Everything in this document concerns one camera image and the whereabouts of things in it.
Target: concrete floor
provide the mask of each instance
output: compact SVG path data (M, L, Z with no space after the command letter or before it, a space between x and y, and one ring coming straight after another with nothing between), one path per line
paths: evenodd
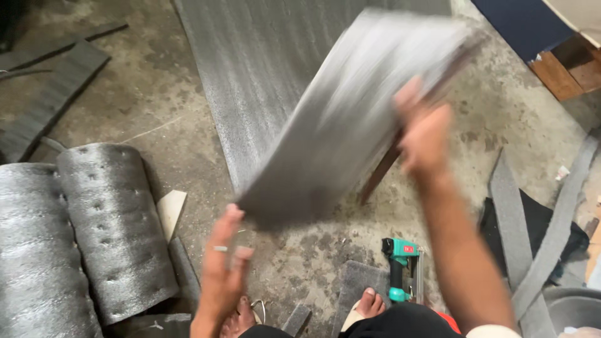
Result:
M570 167L586 132L599 124L595 111L601 95L558 103L471 2L453 0L453 12L489 37L448 95L457 113L451 134L453 170L474 219L501 147L508 150L519 185L552 207L559 187L557 169ZM169 0L46 0L27 16L16 48L116 18L126 19L130 28L94 42L112 60L48 136L67 147L129 144L148 164L156 200L172 189L188 192L176 234L200 274L207 235L233 193L188 41ZM46 77L0 83L0 128L24 109ZM52 162L55 156L41 145L32 161ZM601 194L600 168L597 158L585 187L588 200L576 217L581 226L594 215ZM379 249L380 239L388 236L429 247L412 183L398 164L366 207L358 207L351 194L330 220L303 229L268 235L245 227L249 230L239 241L256 249L249 296L266 302L267 323L274 326L283 324L296 303L312 306L305 334L311 337L329 336L338 273L345 261L387 268ZM429 304L444 310L431 262L426 279Z

